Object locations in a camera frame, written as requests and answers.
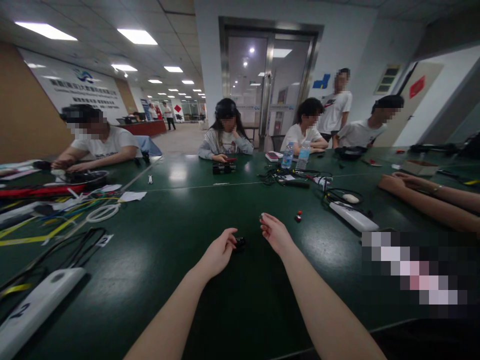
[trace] chair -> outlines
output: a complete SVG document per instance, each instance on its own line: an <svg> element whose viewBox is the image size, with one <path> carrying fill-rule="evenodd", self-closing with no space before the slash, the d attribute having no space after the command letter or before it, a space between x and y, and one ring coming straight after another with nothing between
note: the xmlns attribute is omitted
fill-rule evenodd
<svg viewBox="0 0 480 360"><path fill-rule="evenodd" d="M279 153L284 142L285 135L272 135L271 143L273 144L273 151Z"/></svg>

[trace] plastic bottle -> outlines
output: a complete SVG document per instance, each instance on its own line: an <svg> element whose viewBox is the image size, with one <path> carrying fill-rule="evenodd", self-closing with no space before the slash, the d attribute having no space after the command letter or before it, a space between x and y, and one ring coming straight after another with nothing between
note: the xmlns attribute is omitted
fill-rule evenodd
<svg viewBox="0 0 480 360"><path fill-rule="evenodd" d="M310 141L304 141L301 149L300 154L298 155L298 162L296 163L296 170L305 170L307 168L307 164L309 163L309 156L310 156Z"/></svg>
<svg viewBox="0 0 480 360"><path fill-rule="evenodd" d="M283 152L283 158L281 160L281 167L283 169L290 169L292 167L292 159L294 158L294 143L289 142Z"/></svg>

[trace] white t-shirt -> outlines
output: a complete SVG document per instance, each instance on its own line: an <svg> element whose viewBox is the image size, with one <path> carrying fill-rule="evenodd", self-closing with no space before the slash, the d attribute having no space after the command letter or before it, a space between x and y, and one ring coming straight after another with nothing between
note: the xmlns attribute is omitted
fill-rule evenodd
<svg viewBox="0 0 480 360"><path fill-rule="evenodd" d="M332 131L340 130L342 116L350 111L352 106L352 93L342 91L339 94L330 94L322 99L321 104L325 112L318 121L318 131L324 134L330 134Z"/></svg>
<svg viewBox="0 0 480 360"><path fill-rule="evenodd" d="M123 147L134 146L136 147L137 158L142 157L140 152L139 142L132 135L130 131L127 131L121 127L110 125L110 134L105 143L99 139L90 140L74 140L71 143L71 147L90 152L95 158L103 159L120 152Z"/></svg>
<svg viewBox="0 0 480 360"><path fill-rule="evenodd" d="M231 132L221 132L221 147L223 154L235 154L237 152L237 144L235 144L235 137Z"/></svg>
<svg viewBox="0 0 480 360"><path fill-rule="evenodd" d="M387 125L382 124L378 129L369 127L368 119L353 121L347 123L337 135L339 147L361 146L366 148L375 138L387 129Z"/></svg>
<svg viewBox="0 0 480 360"><path fill-rule="evenodd" d="M281 143L280 151L283 152L289 143L297 143L298 146L301 147L305 140L314 143L320 139L323 139L323 137L315 126L309 127L304 136L300 125L295 124L286 132L285 138Z"/></svg>

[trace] person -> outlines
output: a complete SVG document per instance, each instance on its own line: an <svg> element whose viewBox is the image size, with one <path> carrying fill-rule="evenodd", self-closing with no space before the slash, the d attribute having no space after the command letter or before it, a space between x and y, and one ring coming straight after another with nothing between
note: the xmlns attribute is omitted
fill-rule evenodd
<svg viewBox="0 0 480 360"><path fill-rule="evenodd" d="M293 154L298 156L302 144L305 141L310 141L311 154L324 152L329 143L325 141L315 127L315 123L323 111L322 103L314 97L309 97L302 102L296 111L296 124L292 125L286 132L280 151L285 151L287 145L293 143Z"/></svg>
<svg viewBox="0 0 480 360"><path fill-rule="evenodd" d="M442 186L403 172L382 175L378 187L440 223L459 232L476 233L480 239L480 218L469 212L480 213L480 194Z"/></svg>
<svg viewBox="0 0 480 360"><path fill-rule="evenodd" d="M226 154L252 155L253 152L254 146L245 133L237 105L229 98L220 100L215 107L215 122L206 132L198 156L226 163Z"/></svg>
<svg viewBox="0 0 480 360"><path fill-rule="evenodd" d="M174 117L172 115L172 109L167 105L166 101L162 101L161 103L163 104L163 113L165 114L166 121L168 122L168 131L172 130L170 124L173 125L173 130L177 130L175 127Z"/></svg>
<svg viewBox="0 0 480 360"><path fill-rule="evenodd" d="M333 82L333 93L322 99L325 111L317 128L327 143L347 124L352 106L352 93L345 90L349 80L350 69L345 67L338 70Z"/></svg>
<svg viewBox="0 0 480 360"><path fill-rule="evenodd" d="M323 360L385 360L369 332L295 245L285 225L267 213L261 215L260 223L263 237L283 262L318 355ZM182 357L202 291L229 263L237 243L235 232L236 228L228 228L211 243L130 348L125 360Z"/></svg>
<svg viewBox="0 0 480 360"><path fill-rule="evenodd" d="M112 126L101 110L89 104L62 108L60 117L79 133L71 145L51 164L53 169L83 172L94 168L141 158L139 143L127 130ZM75 164L88 154L96 160Z"/></svg>
<svg viewBox="0 0 480 360"><path fill-rule="evenodd" d="M155 110L155 107L152 103L148 105L150 108L148 109L148 112L150 113L151 121L157 121L159 119L159 116L157 115L157 110Z"/></svg>
<svg viewBox="0 0 480 360"><path fill-rule="evenodd" d="M373 141L386 129L385 124L404 106L404 98L400 95L387 95L377 100L367 120L348 123L333 136L333 148L338 147L370 147Z"/></svg>

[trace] red desk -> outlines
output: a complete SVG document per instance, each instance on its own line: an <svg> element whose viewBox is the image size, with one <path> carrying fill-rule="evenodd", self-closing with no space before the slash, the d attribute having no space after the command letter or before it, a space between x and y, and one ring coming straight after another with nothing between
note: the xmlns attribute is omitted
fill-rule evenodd
<svg viewBox="0 0 480 360"><path fill-rule="evenodd" d="M163 120L137 122L118 126L124 128L125 130L128 130L133 135L148 135L151 138L167 132L167 127L165 126Z"/></svg>

